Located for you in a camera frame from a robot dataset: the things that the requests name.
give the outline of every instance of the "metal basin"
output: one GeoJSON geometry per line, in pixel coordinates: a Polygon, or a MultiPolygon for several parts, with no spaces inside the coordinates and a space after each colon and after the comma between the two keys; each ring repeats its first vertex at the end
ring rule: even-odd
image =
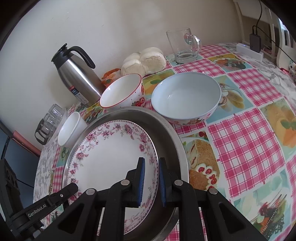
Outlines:
{"type": "MultiPolygon", "coordinates": [[[[101,124],[120,119],[132,121],[141,126],[151,137],[158,157],[164,157],[168,168],[173,170],[180,179],[189,181],[186,153],[179,136],[169,122],[152,110],[141,107],[125,107],[102,115],[80,135],[66,162],[62,181],[63,187],[66,185],[67,164],[84,137],[101,124]]],[[[149,214],[137,228],[124,235],[124,240],[163,241],[177,222],[178,209],[164,208],[160,198],[160,189],[158,189],[149,214]]]]}

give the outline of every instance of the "tablecloth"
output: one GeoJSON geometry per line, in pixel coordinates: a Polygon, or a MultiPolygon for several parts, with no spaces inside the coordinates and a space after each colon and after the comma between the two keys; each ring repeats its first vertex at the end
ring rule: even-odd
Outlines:
{"type": "MultiPolygon", "coordinates": [[[[213,77],[222,89],[213,115],[191,126],[173,125],[191,165],[190,182],[200,189],[213,185],[268,240],[280,241],[296,221],[296,86],[267,59],[259,62],[236,52],[235,46],[203,46],[197,60],[187,64],[166,56],[166,68],[143,79],[145,107],[153,110],[152,91],[168,76],[192,71],[213,77]],[[199,155],[206,158],[201,161],[199,155]],[[203,175],[196,167],[209,168],[214,176],[203,175]]],[[[99,103],[89,108],[77,103],[67,114],[74,111],[87,123],[104,114],[99,103]]],[[[44,146],[34,202],[61,189],[69,151],[58,145],[57,138],[44,146]]],[[[62,212],[60,206],[44,218],[45,227],[62,212]]],[[[178,224],[166,240],[179,240],[178,224]]]]}

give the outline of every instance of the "white wall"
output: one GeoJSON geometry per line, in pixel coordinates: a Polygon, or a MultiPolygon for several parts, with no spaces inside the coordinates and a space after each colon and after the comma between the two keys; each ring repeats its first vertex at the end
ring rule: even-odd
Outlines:
{"type": "Polygon", "coordinates": [[[76,102],[50,62],[64,43],[82,47],[101,77],[141,49],[171,53],[165,32],[183,26],[203,44],[241,38],[232,0],[41,0],[0,51],[0,119],[41,149],[40,119],[53,103],[76,102]]]}

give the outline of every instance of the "thermos lid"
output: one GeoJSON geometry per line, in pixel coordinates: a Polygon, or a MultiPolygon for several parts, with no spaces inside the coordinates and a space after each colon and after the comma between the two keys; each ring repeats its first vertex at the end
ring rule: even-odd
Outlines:
{"type": "Polygon", "coordinates": [[[66,43],[54,54],[52,57],[52,62],[56,66],[57,69],[59,69],[70,57],[73,56],[73,54],[70,52],[67,55],[64,55],[64,53],[67,50],[66,43]]]}

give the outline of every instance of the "metal screw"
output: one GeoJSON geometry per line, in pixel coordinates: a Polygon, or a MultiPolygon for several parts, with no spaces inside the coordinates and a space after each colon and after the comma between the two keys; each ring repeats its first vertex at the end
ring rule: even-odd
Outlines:
{"type": "Polygon", "coordinates": [[[183,181],[182,181],[182,180],[176,180],[176,181],[174,182],[174,184],[175,184],[176,186],[182,186],[182,185],[183,185],[183,181]]]}
{"type": "Polygon", "coordinates": [[[218,190],[216,188],[210,188],[209,189],[209,192],[212,194],[212,195],[215,195],[218,193],[218,190]]]}
{"type": "Polygon", "coordinates": [[[87,195],[93,195],[96,192],[93,188],[87,189],[86,194],[87,195]]]}
{"type": "Polygon", "coordinates": [[[130,182],[129,182],[129,180],[124,179],[120,183],[122,186],[127,186],[130,182]]]}

